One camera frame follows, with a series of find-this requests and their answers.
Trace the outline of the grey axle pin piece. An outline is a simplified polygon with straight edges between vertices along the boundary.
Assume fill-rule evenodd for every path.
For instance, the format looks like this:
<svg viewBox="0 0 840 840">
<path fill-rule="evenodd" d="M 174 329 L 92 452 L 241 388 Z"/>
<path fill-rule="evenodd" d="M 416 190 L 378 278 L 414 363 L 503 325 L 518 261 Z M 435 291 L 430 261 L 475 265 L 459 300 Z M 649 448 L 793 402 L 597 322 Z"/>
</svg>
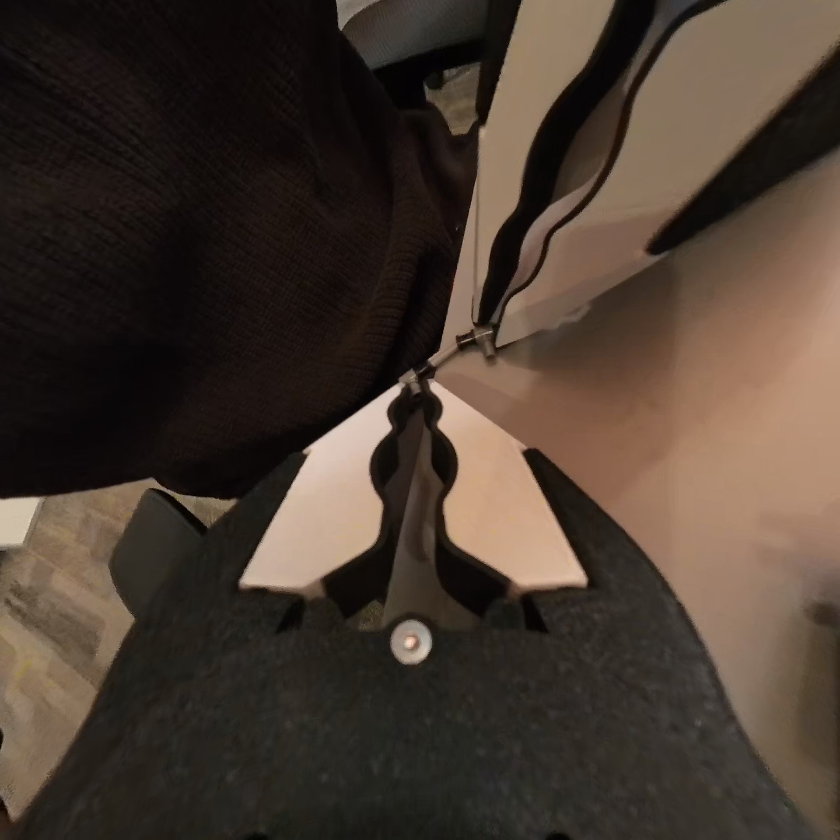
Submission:
<svg viewBox="0 0 840 840">
<path fill-rule="evenodd" d="M 490 325 L 474 327 L 457 334 L 450 341 L 444 342 L 424 362 L 402 375 L 398 384 L 417 395 L 448 362 L 467 351 L 477 350 L 485 360 L 494 361 L 497 357 L 496 335 L 497 331 Z"/>
</svg>

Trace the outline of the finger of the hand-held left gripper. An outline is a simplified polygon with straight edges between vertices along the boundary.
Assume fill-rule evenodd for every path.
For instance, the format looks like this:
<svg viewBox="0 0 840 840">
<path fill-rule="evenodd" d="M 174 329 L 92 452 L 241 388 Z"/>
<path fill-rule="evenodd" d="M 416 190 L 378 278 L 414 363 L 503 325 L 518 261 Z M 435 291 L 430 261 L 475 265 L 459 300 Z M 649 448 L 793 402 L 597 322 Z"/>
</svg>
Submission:
<svg viewBox="0 0 840 840">
<path fill-rule="evenodd" d="M 476 280 L 486 327 L 552 201 L 575 135 L 622 79 L 652 24 L 650 1 L 493 2 L 479 74 Z"/>
<path fill-rule="evenodd" d="M 838 2 L 614 2 L 548 96 L 490 248 L 490 343 L 570 321 L 767 185 L 758 153 L 838 58 Z"/>
</svg>

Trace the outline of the black office chair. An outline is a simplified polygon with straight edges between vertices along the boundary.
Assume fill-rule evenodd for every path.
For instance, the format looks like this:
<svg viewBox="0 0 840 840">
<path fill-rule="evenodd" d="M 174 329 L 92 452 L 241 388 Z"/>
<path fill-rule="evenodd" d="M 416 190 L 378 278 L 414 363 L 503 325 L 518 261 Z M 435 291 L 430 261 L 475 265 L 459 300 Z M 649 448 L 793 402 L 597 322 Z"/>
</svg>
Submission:
<svg viewBox="0 0 840 840">
<path fill-rule="evenodd" d="M 141 616 L 206 532 L 207 525 L 169 493 L 143 492 L 108 562 L 114 589 L 132 619 Z"/>
<path fill-rule="evenodd" d="M 373 71 L 420 78 L 477 63 L 488 1 L 338 1 L 339 27 Z"/>
</svg>

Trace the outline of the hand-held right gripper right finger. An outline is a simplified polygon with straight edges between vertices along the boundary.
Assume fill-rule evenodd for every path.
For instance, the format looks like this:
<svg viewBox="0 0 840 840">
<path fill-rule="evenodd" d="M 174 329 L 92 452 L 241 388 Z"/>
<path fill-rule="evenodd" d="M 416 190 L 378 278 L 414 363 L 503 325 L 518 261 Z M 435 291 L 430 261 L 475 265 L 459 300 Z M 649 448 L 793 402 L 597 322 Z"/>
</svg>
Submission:
<svg viewBox="0 0 840 840">
<path fill-rule="evenodd" d="M 497 602 L 583 590 L 583 566 L 531 466 L 539 453 L 438 383 L 425 397 L 445 593 L 483 617 Z"/>
</svg>

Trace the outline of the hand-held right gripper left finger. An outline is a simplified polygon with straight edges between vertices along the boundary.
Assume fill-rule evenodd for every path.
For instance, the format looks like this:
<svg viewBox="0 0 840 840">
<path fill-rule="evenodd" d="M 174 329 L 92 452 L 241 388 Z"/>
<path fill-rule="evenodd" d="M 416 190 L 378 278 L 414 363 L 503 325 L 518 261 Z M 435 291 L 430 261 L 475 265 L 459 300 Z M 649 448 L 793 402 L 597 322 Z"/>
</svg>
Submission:
<svg viewBox="0 0 840 840">
<path fill-rule="evenodd" d="M 345 617 L 382 599 L 403 511 L 391 488 L 402 430 L 395 385 L 311 444 L 239 589 L 327 598 Z"/>
</svg>

